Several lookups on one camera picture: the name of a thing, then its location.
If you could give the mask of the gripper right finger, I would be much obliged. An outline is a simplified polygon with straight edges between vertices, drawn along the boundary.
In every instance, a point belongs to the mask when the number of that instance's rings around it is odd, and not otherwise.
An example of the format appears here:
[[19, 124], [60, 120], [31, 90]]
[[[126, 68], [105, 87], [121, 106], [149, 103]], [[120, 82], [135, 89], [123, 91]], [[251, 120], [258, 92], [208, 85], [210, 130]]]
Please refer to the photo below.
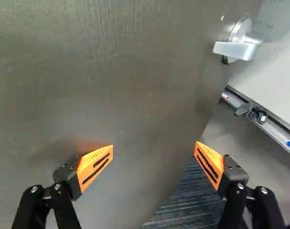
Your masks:
[[201, 142], [196, 142], [194, 157], [219, 197], [226, 201], [219, 229], [286, 228], [274, 193], [263, 186], [248, 187], [248, 173], [233, 158]]

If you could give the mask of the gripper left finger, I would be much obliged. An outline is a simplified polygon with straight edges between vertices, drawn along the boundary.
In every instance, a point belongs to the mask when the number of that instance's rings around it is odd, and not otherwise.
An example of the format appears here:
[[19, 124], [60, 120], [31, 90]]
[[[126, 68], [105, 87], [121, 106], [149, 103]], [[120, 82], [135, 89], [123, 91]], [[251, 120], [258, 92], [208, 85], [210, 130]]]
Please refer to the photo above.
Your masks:
[[54, 211], [58, 228], [81, 228], [72, 202], [84, 193], [112, 159], [113, 145], [73, 155], [54, 171], [51, 186], [37, 184], [23, 192], [12, 228], [44, 229], [50, 210]]

